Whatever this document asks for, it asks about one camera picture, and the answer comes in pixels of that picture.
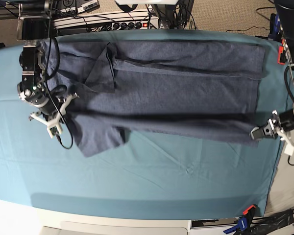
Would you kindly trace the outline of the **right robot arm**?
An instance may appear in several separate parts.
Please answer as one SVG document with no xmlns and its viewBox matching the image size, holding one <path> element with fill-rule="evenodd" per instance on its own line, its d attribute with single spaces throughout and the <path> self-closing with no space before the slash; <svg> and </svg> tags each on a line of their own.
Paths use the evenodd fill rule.
<svg viewBox="0 0 294 235">
<path fill-rule="evenodd" d="M 70 102 L 77 94 L 63 97 L 67 88 L 64 85 L 56 87 L 52 92 L 47 82 L 55 75 L 48 74 L 48 57 L 45 56 L 41 41 L 52 39 L 52 4 L 51 0 L 40 0 L 32 3 L 19 4 L 18 40 L 24 42 L 20 54 L 20 65 L 23 69 L 22 80 L 18 84 L 19 98 L 38 109 L 31 113 L 30 120 L 37 120 L 47 127 L 50 137 L 62 133 L 63 116 Z"/>
</svg>

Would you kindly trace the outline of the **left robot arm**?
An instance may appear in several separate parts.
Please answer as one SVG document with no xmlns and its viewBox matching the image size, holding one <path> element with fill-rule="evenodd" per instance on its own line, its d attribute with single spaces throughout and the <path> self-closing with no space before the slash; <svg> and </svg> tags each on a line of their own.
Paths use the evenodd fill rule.
<svg viewBox="0 0 294 235">
<path fill-rule="evenodd" d="M 278 62 L 287 62 L 284 82 L 294 105 L 294 0 L 274 0 L 279 20 L 272 25 L 281 32 L 282 46 L 278 53 Z M 272 112 L 272 116 L 262 127 L 255 127 L 250 135 L 255 141 L 264 138 L 275 139 L 294 130 L 294 106 L 283 113 Z"/>
</svg>

